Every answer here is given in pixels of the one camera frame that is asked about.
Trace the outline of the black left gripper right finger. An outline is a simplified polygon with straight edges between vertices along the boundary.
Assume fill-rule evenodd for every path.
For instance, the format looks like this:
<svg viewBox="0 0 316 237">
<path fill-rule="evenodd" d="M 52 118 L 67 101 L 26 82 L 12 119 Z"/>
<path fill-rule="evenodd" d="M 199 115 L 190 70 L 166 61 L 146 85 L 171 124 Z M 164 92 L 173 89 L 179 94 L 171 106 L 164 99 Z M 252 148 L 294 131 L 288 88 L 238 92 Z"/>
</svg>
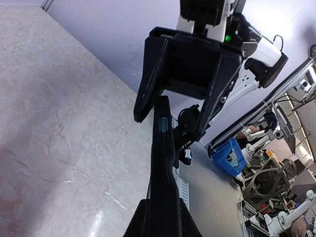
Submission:
<svg viewBox="0 0 316 237">
<path fill-rule="evenodd" d="M 183 237 L 202 237 L 198 227 L 196 226 L 184 200 L 180 199 L 181 212 L 181 230 Z"/>
</svg>

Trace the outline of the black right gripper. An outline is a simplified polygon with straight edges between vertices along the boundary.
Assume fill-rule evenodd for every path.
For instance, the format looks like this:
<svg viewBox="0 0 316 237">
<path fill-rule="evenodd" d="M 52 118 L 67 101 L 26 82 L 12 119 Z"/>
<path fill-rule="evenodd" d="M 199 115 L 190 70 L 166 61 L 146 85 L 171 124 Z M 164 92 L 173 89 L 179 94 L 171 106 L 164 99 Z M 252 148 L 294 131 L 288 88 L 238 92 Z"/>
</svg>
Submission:
<svg viewBox="0 0 316 237">
<path fill-rule="evenodd" d="M 205 99 L 194 129 L 199 141 L 217 104 L 238 74 L 241 48 L 189 33 L 155 27 L 145 40 L 143 73 L 133 110 L 142 122 L 162 91 Z"/>
</svg>

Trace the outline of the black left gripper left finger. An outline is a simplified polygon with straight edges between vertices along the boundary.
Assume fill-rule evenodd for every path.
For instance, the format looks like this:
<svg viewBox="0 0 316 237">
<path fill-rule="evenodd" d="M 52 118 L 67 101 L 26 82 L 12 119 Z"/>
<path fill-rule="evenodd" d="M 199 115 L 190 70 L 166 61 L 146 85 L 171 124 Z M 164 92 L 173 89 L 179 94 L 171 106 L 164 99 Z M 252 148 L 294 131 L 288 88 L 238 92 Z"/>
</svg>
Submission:
<svg viewBox="0 0 316 237">
<path fill-rule="evenodd" d="M 149 237 L 151 228 L 151 200 L 140 200 L 124 237 Z"/>
</svg>

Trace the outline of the black phone case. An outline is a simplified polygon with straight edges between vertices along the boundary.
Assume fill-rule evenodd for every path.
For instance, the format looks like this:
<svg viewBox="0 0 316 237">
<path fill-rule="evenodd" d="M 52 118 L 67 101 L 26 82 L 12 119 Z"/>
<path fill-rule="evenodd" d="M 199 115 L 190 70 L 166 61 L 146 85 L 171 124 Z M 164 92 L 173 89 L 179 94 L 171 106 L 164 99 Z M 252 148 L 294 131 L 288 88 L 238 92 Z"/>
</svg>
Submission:
<svg viewBox="0 0 316 237">
<path fill-rule="evenodd" d="M 159 131 L 161 117 L 168 119 L 168 131 Z M 172 116 L 167 96 L 159 96 L 154 105 L 151 153 L 151 228 L 150 237 L 181 237 L 178 187 L 172 173 L 175 160 Z"/>
</svg>

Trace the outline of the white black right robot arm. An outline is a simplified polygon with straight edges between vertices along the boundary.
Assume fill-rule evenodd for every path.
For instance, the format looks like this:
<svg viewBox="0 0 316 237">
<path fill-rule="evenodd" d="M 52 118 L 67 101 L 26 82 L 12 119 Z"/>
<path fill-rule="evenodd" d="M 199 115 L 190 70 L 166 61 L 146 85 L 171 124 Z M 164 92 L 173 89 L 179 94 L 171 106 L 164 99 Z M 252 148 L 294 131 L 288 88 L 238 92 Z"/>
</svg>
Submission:
<svg viewBox="0 0 316 237">
<path fill-rule="evenodd" d="M 243 97 L 242 70 L 266 88 L 287 56 L 252 27 L 238 0 L 182 0 L 176 29 L 153 28 L 145 40 L 143 74 L 134 106 L 142 122 L 158 97 L 172 91 L 203 101 L 200 112 L 184 124 L 181 137 L 198 141 L 222 110 Z"/>
</svg>

